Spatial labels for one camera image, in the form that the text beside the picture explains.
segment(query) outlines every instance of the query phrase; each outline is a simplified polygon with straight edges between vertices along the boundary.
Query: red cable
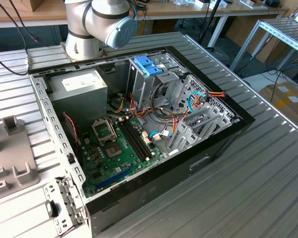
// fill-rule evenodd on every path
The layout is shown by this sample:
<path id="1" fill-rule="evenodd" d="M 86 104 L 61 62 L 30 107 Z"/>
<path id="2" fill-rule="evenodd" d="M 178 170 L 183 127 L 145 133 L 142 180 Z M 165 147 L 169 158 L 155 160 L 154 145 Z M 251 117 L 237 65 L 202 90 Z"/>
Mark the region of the red cable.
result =
<path id="1" fill-rule="evenodd" d="M 74 124 L 73 120 L 68 115 L 63 113 L 63 116 L 65 116 L 67 119 L 69 119 L 70 123 L 72 124 L 73 130 L 74 130 L 74 136 L 75 136 L 76 151 L 78 153 L 78 136 L 77 136 L 75 124 Z"/>

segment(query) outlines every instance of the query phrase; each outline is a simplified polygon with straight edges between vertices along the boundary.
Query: metal bracket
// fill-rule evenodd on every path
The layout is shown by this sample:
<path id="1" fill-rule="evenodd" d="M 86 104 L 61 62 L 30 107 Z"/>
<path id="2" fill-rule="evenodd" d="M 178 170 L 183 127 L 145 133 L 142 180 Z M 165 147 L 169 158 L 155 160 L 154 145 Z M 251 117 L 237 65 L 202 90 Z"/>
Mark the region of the metal bracket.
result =
<path id="1" fill-rule="evenodd" d="M 55 204 L 53 219 L 59 236 L 86 220 L 86 211 L 78 189 L 71 178 L 56 178 L 43 187 L 47 200 Z"/>

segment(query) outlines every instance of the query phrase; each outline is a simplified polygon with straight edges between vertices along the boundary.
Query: wooden table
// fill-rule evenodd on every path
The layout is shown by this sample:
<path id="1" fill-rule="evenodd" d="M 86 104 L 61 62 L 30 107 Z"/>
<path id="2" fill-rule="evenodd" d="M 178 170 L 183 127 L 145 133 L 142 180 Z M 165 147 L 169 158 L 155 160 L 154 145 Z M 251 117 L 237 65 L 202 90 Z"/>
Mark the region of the wooden table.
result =
<path id="1" fill-rule="evenodd" d="M 222 31 L 224 24 L 229 16 L 246 16 L 246 15 L 277 15 L 276 18 L 281 18 L 288 8 L 269 8 L 269 9 L 251 9 L 235 0 L 229 4 L 227 8 L 218 9 L 215 17 L 220 17 L 217 27 L 209 42 L 209 47 L 213 47 Z M 13 9 L 7 8 L 11 16 L 17 20 Z M 157 19 L 179 19 L 179 18 L 195 18 L 204 17 L 206 8 L 201 9 L 194 4 L 188 6 L 177 6 L 172 1 L 167 3 L 150 2 L 147 4 L 146 20 Z M 62 0 L 45 0 L 35 12 L 19 11 L 26 26 L 46 26 L 46 25 L 64 25 L 67 24 L 66 8 Z M 144 18 L 142 11 L 138 12 L 138 20 Z M 13 23 L 0 9 L 0 28 L 13 27 Z"/>

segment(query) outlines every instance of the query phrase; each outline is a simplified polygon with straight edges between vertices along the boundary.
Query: table leg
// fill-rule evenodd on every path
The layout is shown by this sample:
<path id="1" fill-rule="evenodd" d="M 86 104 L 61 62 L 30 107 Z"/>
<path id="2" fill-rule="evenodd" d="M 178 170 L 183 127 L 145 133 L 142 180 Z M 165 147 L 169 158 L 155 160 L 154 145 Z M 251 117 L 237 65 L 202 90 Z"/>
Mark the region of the table leg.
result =
<path id="1" fill-rule="evenodd" d="M 292 50 L 288 53 L 288 55 L 283 59 L 283 61 L 280 63 L 280 65 L 277 67 L 277 70 L 281 69 L 284 64 L 289 60 L 289 58 L 293 55 L 293 53 L 296 50 L 294 48 L 292 48 Z"/>
<path id="2" fill-rule="evenodd" d="M 237 56 L 235 57 L 232 65 L 230 66 L 230 70 L 234 71 L 236 69 L 236 67 L 238 66 L 238 63 L 240 62 L 240 60 L 242 59 L 243 55 L 245 54 L 246 50 L 248 49 L 250 43 L 252 42 L 253 38 L 255 37 L 256 33 L 258 32 L 259 29 L 259 22 L 260 20 L 257 21 L 256 25 L 254 26 L 253 30 L 251 31 L 251 33 L 249 34 L 249 36 L 247 37 L 244 45 L 242 46 L 242 48 L 240 49 L 240 51 L 238 52 Z"/>
<path id="3" fill-rule="evenodd" d="M 281 12 L 279 13 L 275 19 L 280 19 L 283 17 L 285 13 L 284 12 Z M 261 48 L 263 47 L 263 45 L 265 44 L 265 42 L 267 41 L 268 37 L 269 37 L 270 33 L 266 32 L 265 35 L 263 36 L 263 38 L 261 39 L 261 41 L 258 43 L 256 49 L 254 50 L 254 52 L 252 53 L 252 56 L 256 55 L 260 50 Z"/>
<path id="4" fill-rule="evenodd" d="M 208 44 L 208 47 L 214 47 L 214 45 L 215 45 L 216 41 L 218 40 L 218 37 L 219 37 L 222 29 L 223 29 L 223 27 L 224 27 L 224 25 L 226 23 L 227 18 L 228 18 L 227 16 L 222 16 L 220 18 L 220 20 L 218 22 L 218 25 L 215 28 L 215 31 L 214 31 L 214 33 L 212 35 L 212 38 L 210 39 L 210 42 Z"/>

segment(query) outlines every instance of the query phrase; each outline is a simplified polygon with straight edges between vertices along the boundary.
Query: ram slot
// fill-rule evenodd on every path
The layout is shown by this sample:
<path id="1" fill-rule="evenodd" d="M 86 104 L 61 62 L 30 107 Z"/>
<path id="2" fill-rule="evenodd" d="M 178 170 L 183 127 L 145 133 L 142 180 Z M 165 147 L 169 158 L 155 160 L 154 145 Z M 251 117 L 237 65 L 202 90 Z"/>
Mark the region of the ram slot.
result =
<path id="1" fill-rule="evenodd" d="M 131 147 L 141 161 L 145 161 L 146 158 L 152 157 L 150 150 L 147 148 L 145 143 L 141 140 L 133 126 L 128 121 L 118 123 L 118 127 L 123 132 L 127 141 L 130 143 Z"/>

